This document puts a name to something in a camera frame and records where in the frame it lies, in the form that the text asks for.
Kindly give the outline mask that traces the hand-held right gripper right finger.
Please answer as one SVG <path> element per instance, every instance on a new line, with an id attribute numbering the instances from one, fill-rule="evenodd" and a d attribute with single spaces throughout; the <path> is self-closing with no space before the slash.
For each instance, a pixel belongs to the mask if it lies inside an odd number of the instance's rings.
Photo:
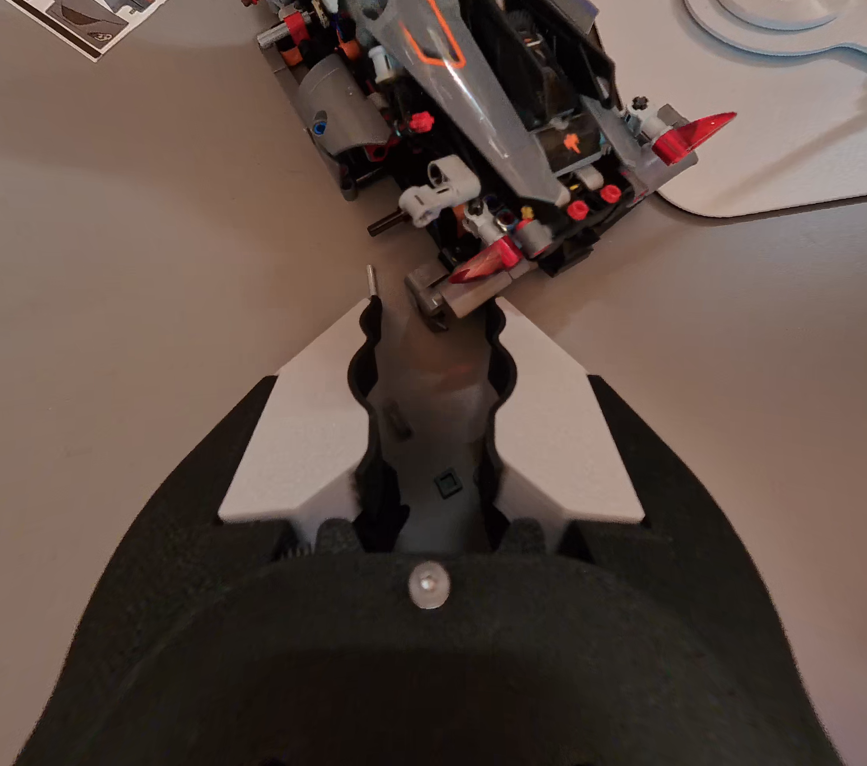
<path id="1" fill-rule="evenodd" d="M 485 335 L 496 394 L 483 447 L 486 527 L 526 518 L 541 527 L 642 522 L 583 366 L 502 297 L 487 305 Z"/>

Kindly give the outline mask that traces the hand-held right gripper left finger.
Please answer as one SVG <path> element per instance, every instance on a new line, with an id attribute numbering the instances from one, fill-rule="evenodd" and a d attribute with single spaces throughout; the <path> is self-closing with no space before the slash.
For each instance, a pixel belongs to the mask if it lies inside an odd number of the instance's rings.
<path id="1" fill-rule="evenodd" d="M 284 364 L 219 506 L 223 523 L 320 526 L 361 513 L 354 474 L 369 417 L 350 390 L 350 362 L 367 337 L 359 301 Z"/>

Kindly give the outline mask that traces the grey orange lego car model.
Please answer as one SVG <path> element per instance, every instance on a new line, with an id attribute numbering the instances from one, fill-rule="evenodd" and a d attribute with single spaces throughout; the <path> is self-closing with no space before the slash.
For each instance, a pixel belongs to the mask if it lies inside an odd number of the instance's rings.
<path id="1" fill-rule="evenodd" d="M 688 121 L 645 97 L 623 102 L 589 0 L 266 2 L 258 37 L 298 83 L 295 107 L 354 200 L 389 176 L 397 209 L 437 257 L 406 276 L 434 331 L 533 268 L 585 259 L 646 197 L 697 162 L 728 126 Z"/>

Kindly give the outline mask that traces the white book stand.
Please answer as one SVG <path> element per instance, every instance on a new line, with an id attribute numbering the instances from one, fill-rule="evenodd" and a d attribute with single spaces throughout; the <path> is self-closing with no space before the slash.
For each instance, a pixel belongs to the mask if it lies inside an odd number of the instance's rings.
<path id="1" fill-rule="evenodd" d="M 817 28 L 745 22 L 720 0 L 591 0 L 623 100 L 689 120 L 735 111 L 699 164 L 661 189 L 708 218 L 865 195 L 865 0 Z"/>

